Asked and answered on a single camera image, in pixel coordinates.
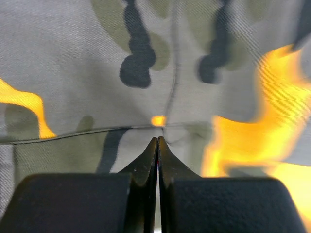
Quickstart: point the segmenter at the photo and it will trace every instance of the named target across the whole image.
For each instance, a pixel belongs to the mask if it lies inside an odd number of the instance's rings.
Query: gray fabric
[[[0,219],[14,191],[13,145],[0,145]]]

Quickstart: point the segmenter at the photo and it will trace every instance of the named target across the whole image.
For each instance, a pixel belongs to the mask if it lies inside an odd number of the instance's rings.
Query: camouflage pattern
[[[161,135],[200,174],[212,117],[257,115],[263,55],[294,44],[311,77],[310,11],[307,0],[2,0],[0,143],[14,176],[0,181],[116,172]],[[43,115],[5,99],[10,88]],[[163,131],[151,124],[161,115]],[[283,162],[311,166],[310,135],[311,119]]]

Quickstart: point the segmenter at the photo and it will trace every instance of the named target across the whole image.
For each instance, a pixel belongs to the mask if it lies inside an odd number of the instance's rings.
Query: camouflage fabric
[[[309,0],[3,0],[0,213],[27,175],[119,171],[163,135],[203,176],[282,180],[310,227],[309,12]]]

